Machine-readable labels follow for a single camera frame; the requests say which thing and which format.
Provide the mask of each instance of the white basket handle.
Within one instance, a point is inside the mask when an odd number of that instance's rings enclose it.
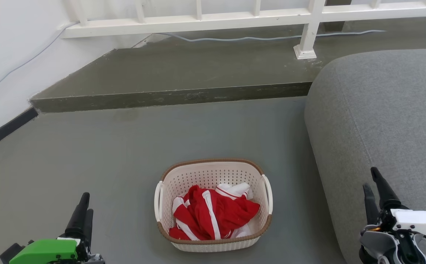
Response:
[[[268,196],[268,214],[271,215],[273,212],[273,194],[272,194],[272,186],[270,186],[270,182],[265,174],[262,174],[263,180],[265,181],[265,186],[267,187],[267,196]]]
[[[156,221],[161,222],[162,212],[161,205],[159,204],[159,196],[161,195],[162,190],[162,181],[160,181],[156,186],[156,191],[154,192],[154,215],[156,216]]]

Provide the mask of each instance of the gray fabric upholstery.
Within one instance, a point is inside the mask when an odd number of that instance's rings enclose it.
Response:
[[[361,263],[362,184],[377,192],[370,167],[404,205],[426,210],[426,50],[334,60],[310,88],[305,121],[343,256]]]

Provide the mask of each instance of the beige plastic basket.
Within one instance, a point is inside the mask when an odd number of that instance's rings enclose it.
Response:
[[[169,236],[174,226],[172,202],[198,184],[201,188],[214,189],[220,183],[236,185],[247,182],[253,191],[253,202],[260,210],[249,222],[253,235],[220,240],[186,241]],[[241,159],[212,159],[183,162],[164,173],[154,194],[154,214],[161,234],[176,248],[189,252],[219,252],[250,247],[267,230],[272,220],[273,196],[270,182],[253,162]]]

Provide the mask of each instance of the railing post base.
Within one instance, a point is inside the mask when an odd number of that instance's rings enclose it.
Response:
[[[298,60],[308,60],[317,58],[314,49],[312,50],[301,50],[299,45],[293,47],[295,50],[296,58]]]

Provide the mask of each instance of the brown basket rim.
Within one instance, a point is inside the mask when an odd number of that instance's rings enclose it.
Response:
[[[173,169],[175,169],[177,167],[184,166],[184,165],[197,164],[197,163],[207,163],[207,162],[243,162],[243,163],[247,163],[247,164],[250,164],[253,167],[255,167],[255,169],[257,169],[258,172],[260,172],[261,175],[264,174],[263,170],[257,164],[253,163],[252,161],[246,160],[246,159],[200,159],[200,160],[193,160],[193,161],[187,161],[187,162],[180,162],[178,164],[173,165],[168,170],[166,170],[166,172],[164,172],[164,175],[162,176],[161,181],[164,181],[165,176],[167,176],[167,174],[169,172],[171,172]],[[261,235],[263,235],[263,233],[265,233],[265,231],[267,231],[268,227],[270,226],[271,221],[272,221],[272,215],[269,214],[268,217],[267,217],[267,221],[265,222],[265,225],[262,227],[262,229],[260,229],[260,231],[258,231],[257,233],[249,235],[249,236],[244,236],[244,237],[239,237],[239,238],[220,239],[220,240],[202,240],[202,241],[175,239],[175,238],[169,236],[169,234],[167,234],[167,232],[163,229],[161,222],[157,222],[157,227],[158,227],[159,231],[161,232],[161,234],[168,241],[175,243],[175,244],[217,245],[217,244],[242,242],[242,241],[246,241],[246,240],[255,239],[257,237],[260,237]]]

